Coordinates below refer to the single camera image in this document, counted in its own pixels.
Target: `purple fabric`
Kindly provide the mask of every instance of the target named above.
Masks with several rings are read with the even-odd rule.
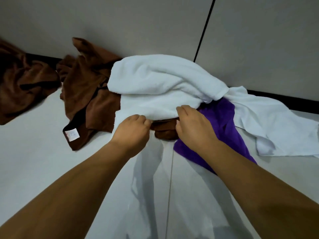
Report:
[[[243,155],[250,161],[256,161],[250,156],[244,140],[237,132],[234,124],[235,106],[225,98],[212,101],[201,106],[199,111],[211,122],[217,138]],[[208,169],[216,174],[213,169],[197,153],[189,149],[180,139],[174,144],[174,150],[188,160]]]

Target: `clothing label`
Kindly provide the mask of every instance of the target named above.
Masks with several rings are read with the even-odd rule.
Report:
[[[68,137],[69,142],[72,142],[80,137],[76,128],[69,130],[69,131],[65,131],[65,134]]]

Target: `person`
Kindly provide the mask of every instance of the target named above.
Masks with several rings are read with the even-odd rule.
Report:
[[[177,112],[180,139],[215,170],[262,238],[319,237],[317,203],[219,141],[196,109]],[[0,238],[85,238],[115,177],[145,147],[151,123],[126,118],[109,143],[6,221]]]

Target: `white cloth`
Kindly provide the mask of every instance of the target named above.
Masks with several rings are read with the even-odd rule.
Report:
[[[299,117],[280,101],[233,87],[225,95],[235,105],[235,126],[257,138],[260,156],[319,155],[318,122]]]
[[[229,90],[194,62],[162,54],[131,56],[116,62],[107,86],[122,94],[114,129],[134,114],[151,120],[178,117],[177,106],[198,108],[202,102],[221,99]]]

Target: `pile of cloth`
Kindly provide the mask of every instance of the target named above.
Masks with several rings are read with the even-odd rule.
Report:
[[[114,132],[126,117],[140,114],[154,121],[151,129],[157,138],[177,140],[177,153],[213,172],[178,139],[176,107],[187,104],[206,116],[218,139],[252,162],[235,127],[256,137],[260,156],[319,157],[318,122],[296,116],[277,100],[249,95],[244,87],[229,88],[180,57],[157,54],[122,59],[84,39],[73,38],[73,44],[80,55],[61,60],[56,66],[58,76],[39,61],[29,66],[23,52],[11,47],[12,61],[1,71],[1,124],[54,92],[61,81],[60,97],[70,119],[63,133],[72,150],[82,148],[96,132]],[[8,47],[0,49],[2,55],[7,55]],[[29,74],[37,78],[30,79]],[[15,92],[32,96],[22,106],[23,96]],[[8,109],[11,103],[19,104],[19,109]]]

